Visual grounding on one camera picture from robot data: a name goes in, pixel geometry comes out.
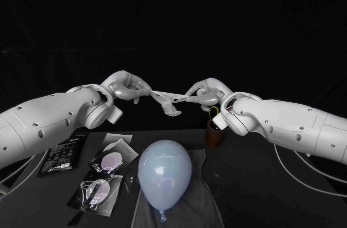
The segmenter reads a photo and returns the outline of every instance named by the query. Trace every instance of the black table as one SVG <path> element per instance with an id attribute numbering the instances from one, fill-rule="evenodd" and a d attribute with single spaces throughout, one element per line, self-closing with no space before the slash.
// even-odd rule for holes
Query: black table
<path id="1" fill-rule="evenodd" d="M 215 149 L 204 142 L 205 130 L 117 132 L 133 134 L 131 148 L 141 154 L 160 139 L 175 140 L 186 149 L 205 148 L 204 179 L 211 189 L 225 227 L 342 227 L 347 214 L 344 200 L 302 186 L 285 172 L 273 149 L 263 137 L 245 137 L 225 131 L 225 140 Z M 73 171 L 37 178 L 33 175 L 0 202 L 0 228 L 65 227 L 76 210 L 66 202 L 89 170 L 105 133 L 91 133 Z M 295 176 L 311 186 L 329 192 L 325 178 L 302 163 L 292 151 L 277 147 L 283 163 Z M 32 172 L 42 155 L 33 159 L 14 186 Z M 138 158 L 123 171 L 124 178 L 136 176 Z M 84 214 L 78 227 L 130 227 L 138 183 L 118 191 L 110 217 Z"/>

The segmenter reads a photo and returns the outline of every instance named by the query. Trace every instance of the light blue balloon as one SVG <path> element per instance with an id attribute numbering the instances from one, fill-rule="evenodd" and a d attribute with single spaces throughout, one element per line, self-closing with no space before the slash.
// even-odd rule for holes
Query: light blue balloon
<path id="1" fill-rule="evenodd" d="M 192 176 L 192 162 L 182 145 L 172 140 L 156 141 L 138 159 L 138 184 L 150 205 L 165 218 L 178 202 Z"/>

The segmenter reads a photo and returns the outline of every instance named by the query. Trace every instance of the robotic arm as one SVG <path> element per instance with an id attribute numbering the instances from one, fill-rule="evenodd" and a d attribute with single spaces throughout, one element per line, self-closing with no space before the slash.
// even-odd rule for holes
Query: robotic arm
<path id="1" fill-rule="evenodd" d="M 105 120 L 114 124 L 123 115 L 115 98 L 137 104 L 149 94 L 147 83 L 118 71 L 101 85 L 73 87 L 10 108 L 0 114 L 0 169 L 63 142 L 75 129 L 94 129 Z"/>
<path id="2" fill-rule="evenodd" d="M 196 91 L 186 102 L 206 105 L 219 103 L 219 113 L 212 119 L 219 129 L 244 136 L 259 133 L 264 139 L 298 152 L 347 164 L 347 120 L 306 105 L 235 92 L 217 79 L 195 83 L 186 95 Z"/>

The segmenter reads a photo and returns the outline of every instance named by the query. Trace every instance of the white cable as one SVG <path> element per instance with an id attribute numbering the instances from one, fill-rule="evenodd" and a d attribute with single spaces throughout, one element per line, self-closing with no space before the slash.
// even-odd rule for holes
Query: white cable
<path id="1" fill-rule="evenodd" d="M 342 182 L 342 183 L 347 184 L 347 181 L 345 181 L 345 180 L 335 178 L 334 176 L 325 174 L 325 173 L 321 172 L 316 168 L 313 168 L 313 167 L 309 165 L 309 163 L 305 161 L 305 159 L 302 158 L 302 156 L 298 154 L 298 152 L 296 152 L 296 151 L 293 151 L 293 152 L 295 152 L 296 156 L 300 158 L 300 160 L 303 161 L 303 163 L 309 166 L 309 168 L 311 168 L 313 171 L 316 171 L 319 174 L 322 174 L 324 176 L 326 176 L 329 179 L 334 179 L 334 180 L 337 180 L 337 181 L 339 181 L 339 182 Z"/>
<path id="2" fill-rule="evenodd" d="M 20 166 L 20 168 L 0 181 L 0 184 L 3 184 L 17 174 L 17 172 L 26 167 L 33 158 L 34 156 L 30 157 L 29 161 Z"/>
<path id="3" fill-rule="evenodd" d="M 282 166 L 283 166 L 283 169 L 286 170 L 287 174 L 290 175 L 290 177 L 292 177 L 305 187 L 308 187 L 309 189 L 312 189 L 312 190 L 315 190 L 315 191 L 318 191 L 318 192 L 321 192 L 321 193 L 325 193 L 325 194 L 331 194 L 331 195 L 335 195 L 335 196 L 339 196 L 339 197 L 347 197 L 345 194 L 331 193 L 331 192 L 328 192 L 328 191 L 325 191 L 325 190 L 321 190 L 321 189 L 316 189 L 316 188 L 311 187 L 308 184 L 305 184 L 305 183 L 292 175 L 292 173 L 287 171 L 287 169 L 286 169 L 286 167 L 285 167 L 285 165 L 283 165 L 283 163 L 282 163 L 282 160 L 280 160 L 280 156 L 279 156 L 279 153 L 277 153 L 276 145 L 273 144 L 273 146 L 274 146 L 274 151 L 276 151 L 277 160 L 279 160 L 279 162 L 280 162 L 280 164 L 282 164 Z"/>
<path id="4" fill-rule="evenodd" d="M 34 167 L 33 171 L 30 172 L 29 176 L 24 178 L 24 180 L 20 182 L 20 184 L 16 186 L 16 188 L 14 188 L 3 197 L 5 197 L 5 196 L 20 187 L 20 185 L 26 182 L 26 180 L 27 180 L 29 177 L 32 176 L 33 172 L 36 171 L 39 165 L 42 164 L 42 161 L 43 161 L 43 159 L 45 159 L 45 157 L 46 157 L 47 151 L 49 151 L 49 150 L 45 151 L 45 155 L 43 155 L 43 157 L 42 157 L 42 159 L 40 159 L 40 161 L 39 161 L 39 163 L 37 163 L 37 166 Z"/>

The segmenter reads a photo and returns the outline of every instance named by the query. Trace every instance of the yellow wire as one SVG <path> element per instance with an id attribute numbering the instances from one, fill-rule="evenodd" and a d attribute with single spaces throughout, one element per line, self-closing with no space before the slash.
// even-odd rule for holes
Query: yellow wire
<path id="1" fill-rule="evenodd" d="M 218 115 L 218 113 L 219 113 L 218 107 L 217 107 L 217 106 L 211 106 L 211 109 L 212 109 L 212 108 L 215 108 L 215 110 L 217 110 L 217 115 Z"/>

